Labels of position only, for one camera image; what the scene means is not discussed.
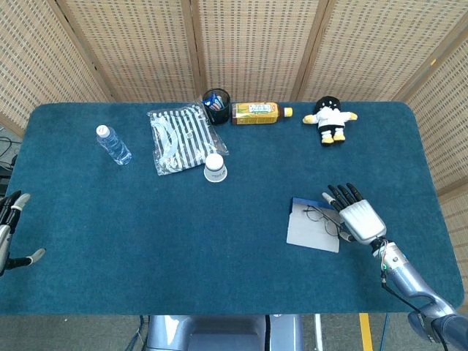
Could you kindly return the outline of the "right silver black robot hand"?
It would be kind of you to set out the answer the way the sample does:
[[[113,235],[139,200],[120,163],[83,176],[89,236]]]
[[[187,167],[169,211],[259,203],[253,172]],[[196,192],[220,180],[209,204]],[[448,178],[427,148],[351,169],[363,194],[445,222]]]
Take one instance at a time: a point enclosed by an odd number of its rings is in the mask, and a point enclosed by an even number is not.
[[[368,200],[351,183],[328,185],[322,198],[340,216],[349,234],[360,244],[373,245],[385,240],[387,227]]]

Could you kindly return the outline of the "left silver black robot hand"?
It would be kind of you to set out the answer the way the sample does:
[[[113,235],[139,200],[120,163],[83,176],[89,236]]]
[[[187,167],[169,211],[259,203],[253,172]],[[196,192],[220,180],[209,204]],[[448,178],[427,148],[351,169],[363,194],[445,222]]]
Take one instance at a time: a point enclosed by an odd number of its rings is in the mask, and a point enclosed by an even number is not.
[[[5,271],[35,264],[46,253],[46,248],[39,248],[29,256],[10,257],[12,236],[30,197],[29,193],[22,193],[18,190],[1,199],[1,276],[4,275]]]

